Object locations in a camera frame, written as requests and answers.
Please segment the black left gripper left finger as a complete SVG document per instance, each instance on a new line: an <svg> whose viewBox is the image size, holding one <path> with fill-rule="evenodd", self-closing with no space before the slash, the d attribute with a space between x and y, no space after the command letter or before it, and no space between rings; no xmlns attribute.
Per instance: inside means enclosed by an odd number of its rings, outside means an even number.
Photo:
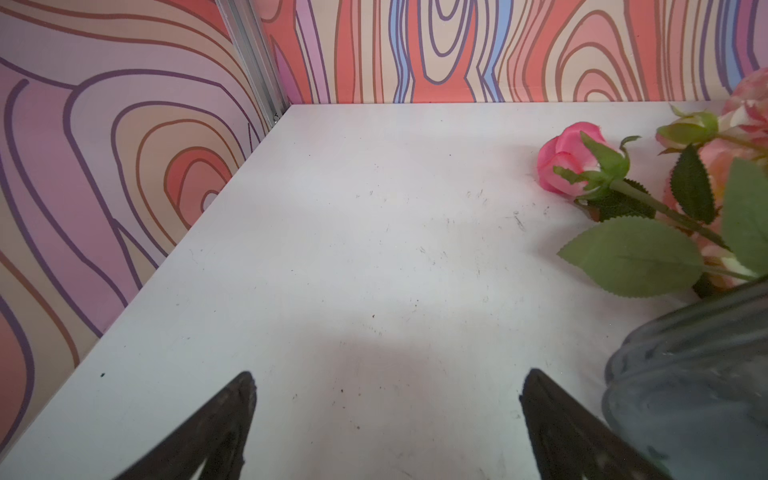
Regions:
<svg viewBox="0 0 768 480"><path fill-rule="evenodd" d="M120 479L238 479L257 405L252 374L243 371Z"/></svg>

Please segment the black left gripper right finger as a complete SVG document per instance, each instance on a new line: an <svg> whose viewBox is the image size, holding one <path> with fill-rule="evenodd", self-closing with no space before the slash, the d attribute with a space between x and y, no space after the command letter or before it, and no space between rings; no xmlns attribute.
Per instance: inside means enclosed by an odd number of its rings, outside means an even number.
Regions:
<svg viewBox="0 0 768 480"><path fill-rule="evenodd" d="M667 479L540 369L519 397L543 479Z"/></svg>

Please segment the hot pink rose stem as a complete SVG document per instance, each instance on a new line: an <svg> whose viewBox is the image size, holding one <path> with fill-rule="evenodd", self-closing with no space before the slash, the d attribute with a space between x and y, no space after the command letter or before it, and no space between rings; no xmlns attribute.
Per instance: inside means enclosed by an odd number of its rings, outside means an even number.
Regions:
<svg viewBox="0 0 768 480"><path fill-rule="evenodd" d="M646 298L688 288L700 297L738 284L730 252L716 232L719 208L695 146L677 150L678 161L657 199L629 178L625 138L610 146L600 128L579 122L539 151L540 186L584 210L595 226L560 248L558 257L601 289Z"/></svg>

